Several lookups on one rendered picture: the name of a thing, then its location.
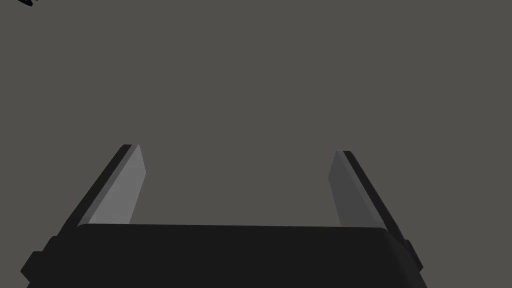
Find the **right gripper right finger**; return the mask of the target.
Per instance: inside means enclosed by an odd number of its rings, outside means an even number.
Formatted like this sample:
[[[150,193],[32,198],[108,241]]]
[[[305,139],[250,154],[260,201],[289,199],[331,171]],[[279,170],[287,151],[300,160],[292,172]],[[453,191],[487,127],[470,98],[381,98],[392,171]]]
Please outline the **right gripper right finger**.
[[[352,152],[338,150],[334,153],[328,182],[341,226],[382,228],[398,241],[405,240]]]

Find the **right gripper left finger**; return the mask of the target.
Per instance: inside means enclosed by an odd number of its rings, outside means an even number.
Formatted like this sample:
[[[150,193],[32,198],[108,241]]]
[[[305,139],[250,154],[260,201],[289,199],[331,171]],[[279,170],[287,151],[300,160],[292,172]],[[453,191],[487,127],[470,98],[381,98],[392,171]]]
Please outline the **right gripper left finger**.
[[[86,224],[129,224],[145,177],[141,146],[122,145],[58,234]]]

